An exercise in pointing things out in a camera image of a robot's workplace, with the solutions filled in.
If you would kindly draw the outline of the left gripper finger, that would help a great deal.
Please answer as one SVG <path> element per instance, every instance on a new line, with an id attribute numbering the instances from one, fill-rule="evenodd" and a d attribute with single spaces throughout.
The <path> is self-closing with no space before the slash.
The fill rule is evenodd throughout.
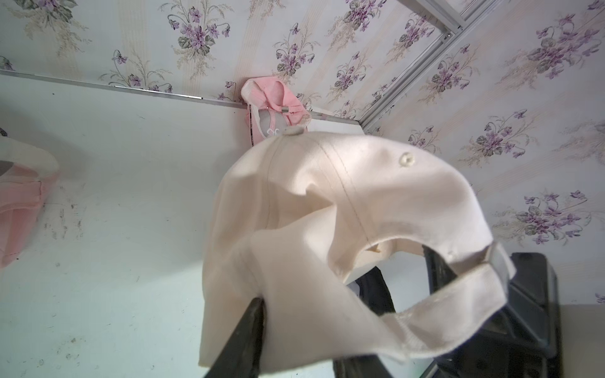
<path id="1" fill-rule="evenodd" d="M 205 378 L 259 377 L 265 316 L 263 299 L 252 299 Z"/>

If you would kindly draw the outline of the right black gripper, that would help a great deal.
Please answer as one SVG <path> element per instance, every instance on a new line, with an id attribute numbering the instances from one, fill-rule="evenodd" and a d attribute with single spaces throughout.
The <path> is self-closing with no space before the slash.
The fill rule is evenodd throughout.
<path id="1" fill-rule="evenodd" d="M 539 253 L 514 253 L 508 303 L 466 343 L 433 360 L 425 377 L 561 377 L 556 273 Z"/>

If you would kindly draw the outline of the beige baseball cap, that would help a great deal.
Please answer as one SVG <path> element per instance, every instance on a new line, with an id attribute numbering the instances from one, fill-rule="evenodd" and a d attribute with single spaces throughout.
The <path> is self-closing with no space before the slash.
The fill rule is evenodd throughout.
<path id="1" fill-rule="evenodd" d="M 268 318 L 264 373 L 357 355 L 446 354 L 507 304 L 516 273 L 459 171 L 372 135 L 294 128 L 253 146 L 220 183 L 208 241 L 203 367 L 256 298 Z M 376 315 L 349 289 L 394 253 L 422 247 L 455 280 L 408 310 Z"/>

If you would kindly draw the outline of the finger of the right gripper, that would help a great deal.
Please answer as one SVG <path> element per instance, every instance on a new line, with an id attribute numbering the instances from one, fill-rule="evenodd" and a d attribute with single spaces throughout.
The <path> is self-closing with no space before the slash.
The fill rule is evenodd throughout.
<path id="1" fill-rule="evenodd" d="M 355 281 L 359 287 L 359 298 L 376 315 L 395 311 L 392 296 L 381 270 L 374 267 Z M 334 376 L 339 378 L 392 377 L 375 354 L 341 358 L 332 363 Z"/>

